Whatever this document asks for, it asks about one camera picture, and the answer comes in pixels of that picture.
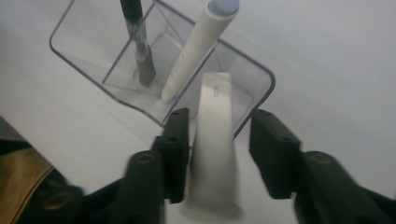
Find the black pen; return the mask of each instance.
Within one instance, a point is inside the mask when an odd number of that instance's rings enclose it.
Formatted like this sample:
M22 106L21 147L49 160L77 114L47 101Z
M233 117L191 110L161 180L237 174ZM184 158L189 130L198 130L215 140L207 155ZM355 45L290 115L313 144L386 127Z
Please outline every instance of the black pen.
M142 18L143 10L140 0L120 0L122 13L125 18L129 36L134 37L134 56L139 73L139 82L148 87L155 78L155 67L152 61L151 48L149 47L146 34L146 26L142 24L137 30Z

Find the white table surface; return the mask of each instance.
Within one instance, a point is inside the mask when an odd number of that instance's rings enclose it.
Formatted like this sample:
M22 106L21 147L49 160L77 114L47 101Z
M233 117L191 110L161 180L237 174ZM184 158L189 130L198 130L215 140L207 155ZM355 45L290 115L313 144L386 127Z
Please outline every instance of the white table surface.
M168 0L196 19L202 0ZM396 192L396 2L241 0L223 38L276 74L262 106L355 180ZM0 115L73 184L92 192L122 175L161 129L111 100L50 51L65 0L0 2ZM291 201L267 195L236 139L243 223L295 223ZM168 223L186 223L168 206Z

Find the brown bag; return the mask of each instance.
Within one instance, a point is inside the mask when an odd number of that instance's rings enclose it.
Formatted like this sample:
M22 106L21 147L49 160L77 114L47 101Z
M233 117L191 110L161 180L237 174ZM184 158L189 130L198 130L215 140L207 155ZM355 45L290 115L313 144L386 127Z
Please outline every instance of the brown bag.
M0 223L18 221L33 193L52 169L51 164L31 147L0 156Z

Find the transparent pen holder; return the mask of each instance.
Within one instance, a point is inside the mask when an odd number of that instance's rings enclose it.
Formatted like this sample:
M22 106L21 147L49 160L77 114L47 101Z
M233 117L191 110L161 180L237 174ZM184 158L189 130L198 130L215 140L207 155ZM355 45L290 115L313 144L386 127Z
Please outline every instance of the transparent pen holder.
M230 73L236 136L248 121L251 109L272 92L275 78L271 71L220 39L174 99L165 102L161 99L163 86L194 23L161 1L142 0L142 8L144 17L137 27L146 29L156 70L149 86L141 84L137 69L139 30L129 37L120 0L73 0L52 33L50 47L117 102L142 112L161 126L172 111L182 107L189 108L193 126L202 74Z

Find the white marker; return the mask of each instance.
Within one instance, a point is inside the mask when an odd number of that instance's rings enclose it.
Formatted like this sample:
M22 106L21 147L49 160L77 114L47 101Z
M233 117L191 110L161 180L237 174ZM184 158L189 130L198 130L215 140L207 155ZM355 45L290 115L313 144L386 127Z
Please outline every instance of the white marker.
M194 68L214 46L228 24L236 16L239 0L211 0L195 23L189 39L178 56L161 97L170 101L191 77Z

